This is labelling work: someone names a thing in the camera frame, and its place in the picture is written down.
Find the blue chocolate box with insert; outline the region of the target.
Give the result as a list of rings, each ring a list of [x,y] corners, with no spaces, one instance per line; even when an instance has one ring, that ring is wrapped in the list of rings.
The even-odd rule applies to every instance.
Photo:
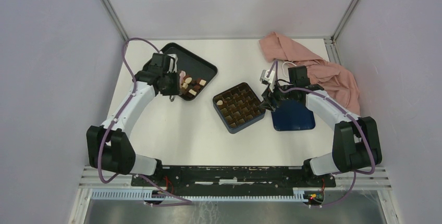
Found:
[[[216,105],[218,100],[224,101],[224,104]],[[231,134],[262,120],[266,112],[259,108],[261,101],[246,82],[215,95],[212,102],[227,131]]]

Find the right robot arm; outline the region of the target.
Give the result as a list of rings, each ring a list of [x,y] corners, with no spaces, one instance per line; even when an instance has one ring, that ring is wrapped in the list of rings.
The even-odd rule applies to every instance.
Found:
[[[334,132],[330,153],[307,159],[301,180],[315,186],[322,175],[355,172],[373,174],[382,161],[377,123],[372,117],[352,113],[334,100],[319,84],[312,84],[306,66],[288,69],[289,81],[280,84],[277,63],[263,70],[260,82],[266,85],[260,107],[272,112],[283,101],[296,101],[319,116]]]

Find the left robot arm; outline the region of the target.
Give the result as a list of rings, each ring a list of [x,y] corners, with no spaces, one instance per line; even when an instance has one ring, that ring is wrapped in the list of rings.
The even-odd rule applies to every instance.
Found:
[[[157,96],[177,96],[180,74],[176,54],[154,53],[142,70],[132,75],[125,99],[101,125],[86,132],[89,163],[96,169],[121,175],[142,174],[151,186],[163,182],[159,159],[139,155],[129,140],[133,127],[147,105]]]

